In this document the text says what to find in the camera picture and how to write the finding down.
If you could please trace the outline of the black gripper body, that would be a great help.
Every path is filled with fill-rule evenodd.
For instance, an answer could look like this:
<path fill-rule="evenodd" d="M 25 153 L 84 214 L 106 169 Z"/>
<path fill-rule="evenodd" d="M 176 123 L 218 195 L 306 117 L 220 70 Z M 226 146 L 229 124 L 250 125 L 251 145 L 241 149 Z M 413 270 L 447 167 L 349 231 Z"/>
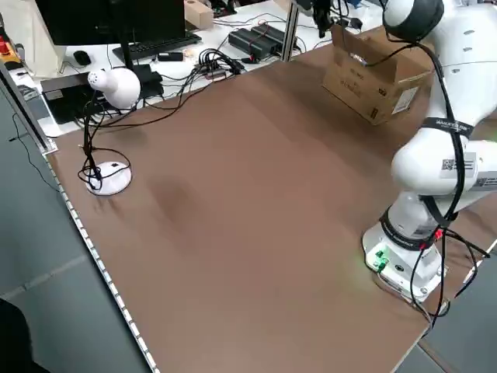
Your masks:
<path fill-rule="evenodd" d="M 329 18 L 331 14 L 331 0 L 313 0 L 313 17 L 314 19 Z"/>

